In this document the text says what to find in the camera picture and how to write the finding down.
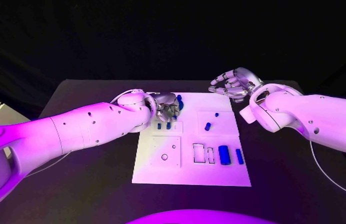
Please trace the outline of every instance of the blue object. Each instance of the blue object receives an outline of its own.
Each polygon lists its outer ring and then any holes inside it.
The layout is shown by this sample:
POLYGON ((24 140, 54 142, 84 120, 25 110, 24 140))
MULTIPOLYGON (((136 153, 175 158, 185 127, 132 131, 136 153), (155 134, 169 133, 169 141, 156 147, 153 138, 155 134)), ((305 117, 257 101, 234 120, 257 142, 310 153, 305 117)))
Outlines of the blue object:
POLYGON ((244 164, 244 157, 243 157, 241 149, 235 149, 235 152, 237 152, 238 162, 243 165, 244 164))
POLYGON ((212 124, 208 122, 205 125, 205 130, 209 131, 212 124))
POLYGON ((185 103, 184 103, 184 101, 182 101, 182 96, 178 95, 178 96, 176 96, 176 99, 178 99, 178 103, 179 103, 179 111, 182 111, 182 109, 185 108, 185 103))
POLYGON ((227 145, 221 145, 218 147, 218 154, 220 154, 221 165, 230 165, 231 157, 230 157, 230 148, 227 145))

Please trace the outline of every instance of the table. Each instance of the table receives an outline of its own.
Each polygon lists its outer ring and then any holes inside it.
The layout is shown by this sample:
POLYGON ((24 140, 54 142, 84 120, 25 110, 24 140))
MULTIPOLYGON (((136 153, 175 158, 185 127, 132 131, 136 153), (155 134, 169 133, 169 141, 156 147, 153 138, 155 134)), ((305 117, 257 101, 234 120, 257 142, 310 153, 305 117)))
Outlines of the table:
MULTIPOLYGON (((300 90, 295 81, 269 81, 300 90)), ((110 102, 126 90, 208 92, 209 81, 65 80, 41 118, 81 106, 110 102)), ((73 152, 48 170, 26 178, 0 202, 0 223, 126 223, 153 213, 208 209, 269 221, 342 223, 346 192, 323 175, 309 141, 292 128, 269 132, 240 115, 233 103, 253 187, 133 184, 139 133, 73 152)), ((344 153, 315 144, 316 157, 333 180, 346 187, 344 153)))

